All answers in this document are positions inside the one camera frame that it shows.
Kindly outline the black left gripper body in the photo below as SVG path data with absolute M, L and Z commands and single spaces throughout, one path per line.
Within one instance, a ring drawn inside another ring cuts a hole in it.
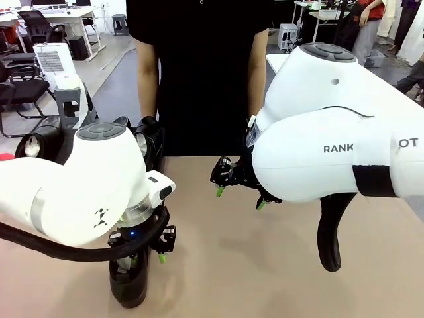
M 122 223 L 119 223 L 119 232 L 121 234 L 121 238 L 119 239 L 120 245 L 142 240 L 146 236 L 146 233 L 151 231 L 155 223 L 155 220 L 147 220 L 133 227 L 124 227 Z

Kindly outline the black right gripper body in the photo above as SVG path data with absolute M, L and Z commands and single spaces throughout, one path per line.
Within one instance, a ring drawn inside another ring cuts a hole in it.
M 262 191 L 262 186 L 252 166 L 252 154 L 242 154 L 240 156 L 237 161 L 237 176 L 239 185 Z

